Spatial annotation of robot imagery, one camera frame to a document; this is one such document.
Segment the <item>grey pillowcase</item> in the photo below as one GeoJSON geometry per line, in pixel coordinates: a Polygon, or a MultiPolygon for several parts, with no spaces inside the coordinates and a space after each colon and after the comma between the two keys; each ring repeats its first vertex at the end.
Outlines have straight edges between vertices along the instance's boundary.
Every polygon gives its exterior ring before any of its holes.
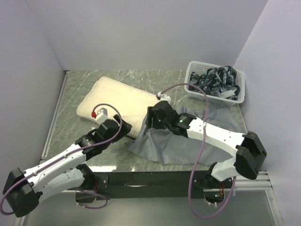
{"type": "MultiPolygon", "coordinates": [[[[229,108],[211,104],[207,121],[233,132],[246,133],[229,108]]],[[[202,141],[177,136],[167,129],[147,129],[142,125],[136,140],[126,142],[126,149],[139,157],[162,164],[194,164],[202,141]]]]}

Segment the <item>cream white pillow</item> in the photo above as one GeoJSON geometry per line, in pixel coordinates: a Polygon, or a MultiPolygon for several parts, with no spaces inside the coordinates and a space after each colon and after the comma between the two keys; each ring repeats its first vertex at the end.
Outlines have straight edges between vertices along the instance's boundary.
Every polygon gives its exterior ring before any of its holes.
{"type": "Polygon", "coordinates": [[[156,95],[113,80],[101,77],[76,110],[79,117],[95,121],[91,116],[97,104],[115,107],[123,120],[132,125],[129,136],[137,137],[142,128],[147,108],[158,102],[156,95]]]}

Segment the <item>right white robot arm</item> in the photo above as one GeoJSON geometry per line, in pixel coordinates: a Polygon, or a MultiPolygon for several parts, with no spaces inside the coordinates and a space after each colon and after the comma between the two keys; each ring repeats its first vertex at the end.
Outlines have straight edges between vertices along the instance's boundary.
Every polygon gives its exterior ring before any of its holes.
{"type": "Polygon", "coordinates": [[[200,185],[204,189],[217,188],[235,176],[257,179],[267,157],[256,133],[233,132],[204,122],[189,113],[178,114],[167,101],[148,107],[145,124],[149,129],[168,129],[175,135],[201,140],[231,155],[232,158],[210,166],[200,179],[200,185]]]}

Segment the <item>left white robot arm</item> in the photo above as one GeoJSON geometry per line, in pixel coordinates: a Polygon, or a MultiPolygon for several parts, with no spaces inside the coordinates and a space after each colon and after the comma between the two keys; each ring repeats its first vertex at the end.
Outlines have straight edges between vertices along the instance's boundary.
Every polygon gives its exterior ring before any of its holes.
{"type": "Polygon", "coordinates": [[[117,114],[113,119],[105,117],[98,128],[81,136],[55,157],[25,171],[19,168],[10,171],[0,202],[7,201],[12,209],[10,214],[20,218],[61,191],[91,188],[94,173],[85,162],[122,139],[131,129],[132,125],[117,114]]]}

